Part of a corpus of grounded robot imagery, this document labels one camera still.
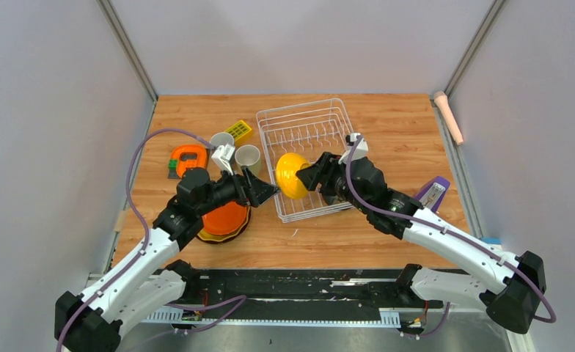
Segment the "yellow ribbed bowl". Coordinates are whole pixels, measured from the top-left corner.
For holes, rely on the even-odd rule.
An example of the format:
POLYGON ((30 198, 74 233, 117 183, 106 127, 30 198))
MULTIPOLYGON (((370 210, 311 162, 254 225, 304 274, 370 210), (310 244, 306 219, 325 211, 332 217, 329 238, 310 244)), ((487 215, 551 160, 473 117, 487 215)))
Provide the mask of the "yellow ribbed bowl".
POLYGON ((276 163, 275 181, 281 192, 290 199, 302 199, 309 191, 296 176, 297 171, 309 167, 307 159, 298 153, 285 153, 276 163))

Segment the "light green mug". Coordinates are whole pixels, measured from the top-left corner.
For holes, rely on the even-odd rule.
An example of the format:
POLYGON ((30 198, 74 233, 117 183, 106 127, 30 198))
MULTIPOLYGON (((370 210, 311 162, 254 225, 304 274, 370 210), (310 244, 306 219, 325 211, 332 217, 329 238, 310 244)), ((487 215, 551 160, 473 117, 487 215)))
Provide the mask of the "light green mug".
POLYGON ((261 152, 256 146, 252 144, 240 146, 235 151, 235 162, 240 171, 246 167, 253 175, 260 175, 261 152))

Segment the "orange plate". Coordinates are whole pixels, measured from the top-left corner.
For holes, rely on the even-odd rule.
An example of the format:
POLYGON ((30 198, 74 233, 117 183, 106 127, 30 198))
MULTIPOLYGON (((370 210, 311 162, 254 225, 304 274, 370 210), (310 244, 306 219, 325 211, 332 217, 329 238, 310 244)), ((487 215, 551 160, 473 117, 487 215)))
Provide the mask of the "orange plate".
POLYGON ((204 230, 211 235, 228 235, 246 221, 247 213, 247 206, 229 202, 202 217, 204 230))

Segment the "blue dotted mug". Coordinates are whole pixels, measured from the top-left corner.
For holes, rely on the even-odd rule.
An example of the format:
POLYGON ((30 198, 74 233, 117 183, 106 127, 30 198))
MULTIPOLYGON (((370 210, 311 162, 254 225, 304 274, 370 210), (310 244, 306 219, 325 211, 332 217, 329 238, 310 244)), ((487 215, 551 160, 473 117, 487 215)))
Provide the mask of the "blue dotted mug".
POLYGON ((221 145, 229 145, 235 148, 235 138, 228 132, 219 132, 210 138, 211 150, 216 150, 221 145))

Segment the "yellow dotted plate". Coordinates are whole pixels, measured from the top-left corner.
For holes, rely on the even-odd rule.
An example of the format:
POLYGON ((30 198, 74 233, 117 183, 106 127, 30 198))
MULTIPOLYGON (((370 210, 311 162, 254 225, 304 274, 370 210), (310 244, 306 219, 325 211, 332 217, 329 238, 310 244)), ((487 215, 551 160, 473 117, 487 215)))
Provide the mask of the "yellow dotted plate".
POLYGON ((243 224, 235 232, 231 232, 228 235, 213 235, 213 234, 210 234, 209 232, 207 232, 205 230, 200 230, 199 233, 197 234, 197 239, 199 239, 200 241, 202 241, 204 243, 209 243, 209 244, 222 244, 222 243, 227 243, 229 241, 233 241, 239 235, 241 235, 242 233, 244 233, 246 231, 246 229, 250 223, 250 218, 251 218, 251 209, 247 208, 246 209, 246 218, 244 219, 243 224))

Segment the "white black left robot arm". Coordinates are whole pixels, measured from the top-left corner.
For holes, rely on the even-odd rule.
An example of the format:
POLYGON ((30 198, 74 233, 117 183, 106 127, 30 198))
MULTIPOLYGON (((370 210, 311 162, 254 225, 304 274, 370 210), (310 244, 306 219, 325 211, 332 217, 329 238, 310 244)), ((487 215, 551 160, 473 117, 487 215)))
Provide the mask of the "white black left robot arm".
POLYGON ((74 295, 63 293, 55 305, 54 336, 58 351, 115 351, 124 335, 138 322, 169 302, 196 301, 201 293, 199 272, 176 260, 156 280, 158 267, 183 250, 203 229, 202 217, 230 202, 254 208, 280 189, 255 176, 223 171, 212 181, 204 168, 188 169, 176 194, 144 238, 105 276, 74 295))

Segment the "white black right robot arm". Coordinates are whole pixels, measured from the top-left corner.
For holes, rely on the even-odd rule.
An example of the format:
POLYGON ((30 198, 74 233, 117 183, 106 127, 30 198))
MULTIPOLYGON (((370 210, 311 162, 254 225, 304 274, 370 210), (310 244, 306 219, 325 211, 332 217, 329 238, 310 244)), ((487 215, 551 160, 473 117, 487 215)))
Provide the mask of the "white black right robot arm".
POLYGON ((366 157, 350 164, 328 152, 314 163, 299 161, 296 183, 325 197, 352 204, 379 232, 425 247, 465 273, 438 272, 421 265, 405 267, 395 286, 405 306, 440 300, 486 312, 495 323, 526 334, 546 291, 543 259, 492 249, 436 215, 417 199, 388 187, 384 174, 366 157))

